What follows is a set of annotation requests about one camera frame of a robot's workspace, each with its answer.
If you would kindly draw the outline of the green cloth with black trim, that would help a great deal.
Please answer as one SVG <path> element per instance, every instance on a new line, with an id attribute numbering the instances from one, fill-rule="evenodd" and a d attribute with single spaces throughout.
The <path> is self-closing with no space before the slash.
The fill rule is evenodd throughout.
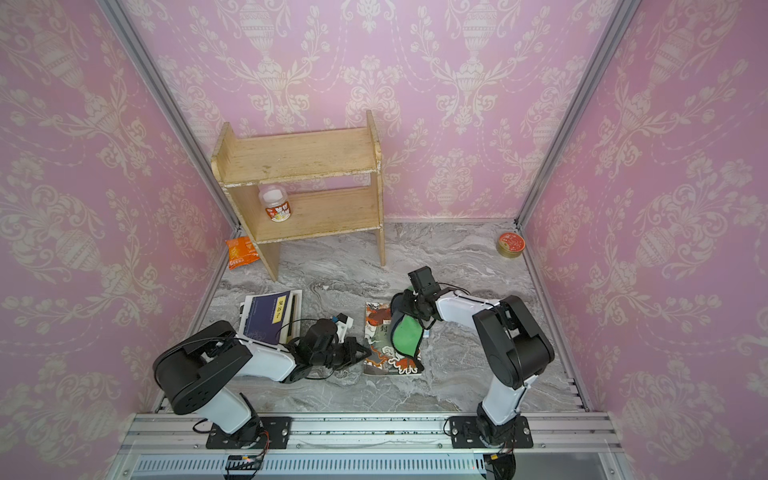
<path id="1" fill-rule="evenodd" d="M 423 340 L 424 328 L 418 319 L 406 312 L 405 293 L 394 295 L 390 307 L 390 343 L 401 356 L 416 360 Z"/>

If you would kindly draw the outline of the red illustrated Chinese book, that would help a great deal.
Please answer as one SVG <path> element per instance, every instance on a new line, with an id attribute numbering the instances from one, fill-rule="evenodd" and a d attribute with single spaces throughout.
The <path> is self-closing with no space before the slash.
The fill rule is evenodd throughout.
<path id="1" fill-rule="evenodd" d="M 419 376 L 424 367 L 411 358 L 398 353 L 392 346 L 389 327 L 391 308 L 387 303 L 367 302 L 364 336 L 371 355 L 363 361 L 363 374 L 367 376 Z"/>

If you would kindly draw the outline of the black and tan book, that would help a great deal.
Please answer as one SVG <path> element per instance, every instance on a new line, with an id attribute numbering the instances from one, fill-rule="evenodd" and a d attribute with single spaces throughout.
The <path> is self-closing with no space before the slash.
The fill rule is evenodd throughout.
<path id="1" fill-rule="evenodd" d="M 300 327 L 299 326 L 293 326 L 293 323 L 298 322 L 302 318 L 302 292 L 300 290 L 289 290 L 292 292 L 292 311 L 290 320 L 285 324 L 285 327 L 288 328 L 287 334 L 282 337 L 283 341 L 279 344 L 287 343 L 292 337 L 298 334 Z M 238 326 L 238 333 L 240 333 L 240 324 L 241 324 L 241 312 L 243 308 L 243 303 L 241 304 L 240 308 L 240 321 Z"/>

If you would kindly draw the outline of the dark purple book yellow label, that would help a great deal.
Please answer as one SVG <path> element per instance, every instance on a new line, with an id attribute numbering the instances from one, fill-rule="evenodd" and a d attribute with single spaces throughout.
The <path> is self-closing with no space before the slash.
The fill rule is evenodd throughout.
<path id="1" fill-rule="evenodd" d="M 285 324 L 292 311 L 292 292 L 249 295 L 241 312 L 240 333 L 261 343 L 278 345 L 287 334 Z"/>

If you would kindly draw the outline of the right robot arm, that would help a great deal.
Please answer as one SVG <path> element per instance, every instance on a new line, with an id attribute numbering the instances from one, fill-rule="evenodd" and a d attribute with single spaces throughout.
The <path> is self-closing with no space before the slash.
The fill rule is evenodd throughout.
<path id="1" fill-rule="evenodd" d="M 478 404 L 476 425 L 490 446 L 511 445 L 521 430 L 522 401 L 555 360 L 555 350 L 525 303 L 517 296 L 482 299 L 435 280 L 430 267 L 409 273 L 411 287 L 390 302 L 390 343 L 401 356 L 418 360 L 424 333 L 438 322 L 472 328 L 493 373 Z"/>

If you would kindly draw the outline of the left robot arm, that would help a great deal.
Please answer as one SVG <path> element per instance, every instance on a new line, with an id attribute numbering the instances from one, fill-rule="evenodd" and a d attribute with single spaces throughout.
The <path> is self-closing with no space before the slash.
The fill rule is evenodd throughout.
<path id="1" fill-rule="evenodd" d="M 365 343 L 341 336 L 351 320 L 318 319 L 306 334 L 278 346 L 264 345 L 217 321 L 161 353 L 153 363 L 154 380 L 177 415 L 197 414 L 212 424 L 210 449 L 270 447 L 269 431 L 243 394 L 229 383 L 260 377 L 281 384 L 310 380 L 323 367 L 331 374 L 372 355 Z"/>

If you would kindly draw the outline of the red round tin can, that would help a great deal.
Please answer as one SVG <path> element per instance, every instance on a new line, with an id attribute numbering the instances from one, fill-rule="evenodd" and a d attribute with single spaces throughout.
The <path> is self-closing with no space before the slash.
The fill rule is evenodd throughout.
<path id="1" fill-rule="evenodd" d="M 496 243 L 498 253 L 505 258 L 518 258 L 525 248 L 525 239 L 515 232 L 502 233 Z"/>

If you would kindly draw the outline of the orange snack packet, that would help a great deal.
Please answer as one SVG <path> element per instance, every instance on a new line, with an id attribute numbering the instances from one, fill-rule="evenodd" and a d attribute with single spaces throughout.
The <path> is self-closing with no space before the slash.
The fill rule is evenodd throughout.
<path id="1" fill-rule="evenodd" d="M 227 240 L 228 268 L 233 270 L 260 260 L 260 255 L 248 236 Z"/>

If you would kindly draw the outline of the white plastic jar red label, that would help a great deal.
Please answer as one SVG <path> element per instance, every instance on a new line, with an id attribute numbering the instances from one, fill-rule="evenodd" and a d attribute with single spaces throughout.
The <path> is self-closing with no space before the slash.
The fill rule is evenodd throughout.
<path id="1" fill-rule="evenodd" d="M 292 211 L 288 194 L 283 187 L 262 185 L 259 187 L 259 199 L 271 221 L 279 223 L 291 217 Z"/>

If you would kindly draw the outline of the wooden two-tier shelf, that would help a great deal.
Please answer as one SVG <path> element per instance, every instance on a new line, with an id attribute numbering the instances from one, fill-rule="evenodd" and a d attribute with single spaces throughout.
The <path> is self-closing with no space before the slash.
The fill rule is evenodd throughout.
<path id="1" fill-rule="evenodd" d="M 210 158 L 214 178 L 257 250 L 271 279 L 279 276 L 280 246 L 294 240 L 374 231 L 386 257 L 382 148 L 371 111 L 359 128 L 239 139 L 224 124 Z M 291 216 L 269 219 L 257 198 L 266 185 L 367 174 L 365 187 L 291 195 Z"/>

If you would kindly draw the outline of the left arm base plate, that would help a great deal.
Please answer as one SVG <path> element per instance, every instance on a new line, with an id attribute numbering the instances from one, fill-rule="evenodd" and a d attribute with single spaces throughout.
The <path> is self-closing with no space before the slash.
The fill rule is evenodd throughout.
<path id="1" fill-rule="evenodd" d="M 292 423 L 293 418 L 290 416 L 260 417 L 233 434 L 227 434 L 213 424 L 205 446 L 209 450 L 285 450 Z"/>

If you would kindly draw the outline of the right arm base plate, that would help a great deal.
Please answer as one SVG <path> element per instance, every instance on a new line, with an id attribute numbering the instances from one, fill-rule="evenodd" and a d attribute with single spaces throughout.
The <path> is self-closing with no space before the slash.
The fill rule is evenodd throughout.
<path id="1" fill-rule="evenodd" d="M 454 449 L 530 449 L 534 446 L 528 419 L 522 415 L 503 425 L 494 425 L 476 415 L 451 416 L 445 428 Z"/>

